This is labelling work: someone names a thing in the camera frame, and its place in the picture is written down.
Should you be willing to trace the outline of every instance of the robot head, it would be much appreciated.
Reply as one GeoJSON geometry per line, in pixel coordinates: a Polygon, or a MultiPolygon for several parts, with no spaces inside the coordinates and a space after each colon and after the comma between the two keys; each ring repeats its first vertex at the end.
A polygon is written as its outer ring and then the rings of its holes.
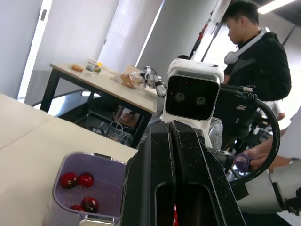
{"type": "Polygon", "coordinates": [[[224,80],[221,69],[213,64],[176,59],[168,76],[162,119],[178,120],[207,133],[224,80]]]}

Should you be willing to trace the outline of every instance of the robot camera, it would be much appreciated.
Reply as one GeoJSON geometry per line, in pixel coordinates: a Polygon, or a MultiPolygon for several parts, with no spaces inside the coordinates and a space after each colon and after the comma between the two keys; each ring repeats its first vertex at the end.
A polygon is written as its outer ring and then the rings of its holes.
{"type": "Polygon", "coordinates": [[[189,119],[208,120],[218,91],[219,84],[216,82],[174,75],[168,81],[166,112],[189,119]]]}
{"type": "Polygon", "coordinates": [[[165,111],[197,121],[211,119],[223,74],[212,64],[176,59],[168,70],[165,111]]]}

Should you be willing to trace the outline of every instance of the plastic container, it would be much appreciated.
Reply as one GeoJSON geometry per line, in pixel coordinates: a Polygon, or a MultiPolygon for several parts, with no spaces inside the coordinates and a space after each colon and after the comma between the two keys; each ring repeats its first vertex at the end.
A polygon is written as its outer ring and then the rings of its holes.
{"type": "Polygon", "coordinates": [[[92,225],[97,225],[98,221],[117,224],[120,219],[125,168],[124,163],[114,161],[110,157],[87,153],[66,156],[55,180],[53,197],[48,205],[43,226],[90,225],[87,221],[93,222],[92,225]],[[91,173],[94,185],[91,188],[77,186],[71,190],[64,190],[60,185],[60,177],[69,172],[74,172],[78,176],[85,172],[91,173]],[[69,208],[73,205],[80,206],[82,199],[87,196],[97,199],[99,204],[97,214],[69,208]]]}

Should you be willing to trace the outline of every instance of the ceiling light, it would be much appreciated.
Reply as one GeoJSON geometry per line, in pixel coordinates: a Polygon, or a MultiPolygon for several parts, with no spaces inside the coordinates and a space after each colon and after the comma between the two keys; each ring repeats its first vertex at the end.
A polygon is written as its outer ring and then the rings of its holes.
{"type": "Polygon", "coordinates": [[[288,3],[291,3],[293,1],[296,1],[296,0],[275,0],[273,2],[270,2],[269,4],[265,5],[265,6],[262,6],[258,9],[258,12],[261,13],[261,14],[265,14],[265,13],[268,13],[274,9],[277,9],[279,7],[282,7],[288,3]]]}

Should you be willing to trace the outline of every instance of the white table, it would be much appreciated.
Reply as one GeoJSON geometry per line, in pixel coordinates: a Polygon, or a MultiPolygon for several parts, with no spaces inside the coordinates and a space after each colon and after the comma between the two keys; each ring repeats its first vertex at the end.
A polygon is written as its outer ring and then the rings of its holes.
{"type": "Polygon", "coordinates": [[[0,134],[5,131],[13,134],[18,127],[27,125],[27,130],[18,138],[14,136],[11,142],[0,140],[3,226],[41,226],[59,167],[69,153],[99,153],[123,162],[136,153],[135,149],[0,95],[0,100],[3,99],[6,101],[0,101],[0,109],[19,111],[1,115],[0,134]],[[15,121],[15,117],[27,123],[15,121]]]}
{"type": "Polygon", "coordinates": [[[51,119],[45,112],[0,94],[0,149],[51,119]]]}
{"type": "Polygon", "coordinates": [[[53,67],[47,88],[41,102],[40,109],[48,112],[54,97],[59,80],[65,79],[84,89],[91,91],[88,104],[92,101],[94,93],[109,98],[111,102],[126,107],[140,115],[133,131],[131,147],[136,148],[151,119],[157,112],[157,93],[155,89],[131,89],[114,80],[116,72],[108,67],[103,67],[100,73],[88,70],[76,72],[71,69],[72,64],[50,64],[53,67]]]}

